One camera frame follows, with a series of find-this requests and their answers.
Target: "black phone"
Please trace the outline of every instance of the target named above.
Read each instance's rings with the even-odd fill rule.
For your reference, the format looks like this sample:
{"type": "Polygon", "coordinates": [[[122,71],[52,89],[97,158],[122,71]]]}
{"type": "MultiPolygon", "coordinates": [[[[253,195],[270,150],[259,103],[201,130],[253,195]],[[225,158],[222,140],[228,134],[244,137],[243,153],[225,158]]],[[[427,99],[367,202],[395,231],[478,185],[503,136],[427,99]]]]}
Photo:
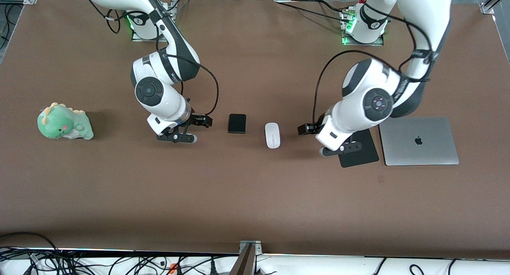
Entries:
{"type": "Polygon", "coordinates": [[[246,115],[245,114],[230,114],[228,117],[228,132],[230,134],[245,134],[246,133],[246,115]]]}

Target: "black mouse pad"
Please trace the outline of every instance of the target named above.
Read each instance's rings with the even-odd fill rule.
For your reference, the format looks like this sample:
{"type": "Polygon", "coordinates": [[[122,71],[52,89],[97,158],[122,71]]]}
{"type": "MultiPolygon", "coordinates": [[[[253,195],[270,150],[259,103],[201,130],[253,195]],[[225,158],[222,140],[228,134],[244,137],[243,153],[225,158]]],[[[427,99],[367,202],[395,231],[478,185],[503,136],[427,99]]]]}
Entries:
{"type": "Polygon", "coordinates": [[[338,155],[340,165],[342,167],[350,167],[379,161],[379,155],[377,155],[377,150],[375,149],[374,140],[372,139],[370,130],[360,130],[359,132],[353,133],[352,141],[361,142],[363,148],[360,151],[355,151],[354,153],[338,155]]]}

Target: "logo on robot arm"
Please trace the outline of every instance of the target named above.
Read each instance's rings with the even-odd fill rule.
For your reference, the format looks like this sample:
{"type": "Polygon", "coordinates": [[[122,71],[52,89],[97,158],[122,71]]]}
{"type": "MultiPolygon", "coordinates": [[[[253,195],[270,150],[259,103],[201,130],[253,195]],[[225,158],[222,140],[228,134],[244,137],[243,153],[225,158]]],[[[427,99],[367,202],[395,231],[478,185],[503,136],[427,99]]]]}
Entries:
{"type": "Polygon", "coordinates": [[[400,82],[395,94],[393,94],[394,102],[397,102],[398,99],[400,99],[400,97],[402,97],[402,94],[404,93],[404,91],[406,91],[406,88],[408,87],[408,85],[409,85],[409,79],[407,77],[402,76],[402,81],[400,82]]]}

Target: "metal frame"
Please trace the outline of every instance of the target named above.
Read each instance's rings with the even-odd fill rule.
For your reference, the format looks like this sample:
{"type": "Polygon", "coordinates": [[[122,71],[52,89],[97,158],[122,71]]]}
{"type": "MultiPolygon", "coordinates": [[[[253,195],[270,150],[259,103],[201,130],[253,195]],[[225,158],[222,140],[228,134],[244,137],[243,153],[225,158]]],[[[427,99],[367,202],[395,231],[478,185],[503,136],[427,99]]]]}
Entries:
{"type": "Polygon", "coordinates": [[[480,11],[482,14],[494,14],[494,6],[499,4],[502,0],[486,0],[485,2],[480,4],[480,11]]]}
{"type": "Polygon", "coordinates": [[[241,254],[237,257],[228,275],[253,275],[255,273],[257,255],[262,254],[260,241],[241,241],[239,243],[239,250],[241,254]]]}

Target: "green led light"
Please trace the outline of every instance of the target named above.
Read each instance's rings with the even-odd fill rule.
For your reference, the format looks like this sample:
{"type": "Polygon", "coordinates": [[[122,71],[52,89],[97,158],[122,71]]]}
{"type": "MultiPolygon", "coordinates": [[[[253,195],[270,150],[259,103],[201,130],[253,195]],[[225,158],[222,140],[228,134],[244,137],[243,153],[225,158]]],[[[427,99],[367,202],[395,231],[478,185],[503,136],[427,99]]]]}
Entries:
{"type": "Polygon", "coordinates": [[[127,20],[129,21],[129,26],[131,27],[131,30],[135,30],[135,28],[133,28],[133,23],[131,23],[131,19],[129,19],[129,17],[126,17],[127,20]]]}
{"type": "Polygon", "coordinates": [[[349,21],[349,24],[347,25],[346,31],[348,33],[352,33],[352,30],[354,29],[354,26],[356,25],[356,17],[352,17],[352,19],[349,21]]]}

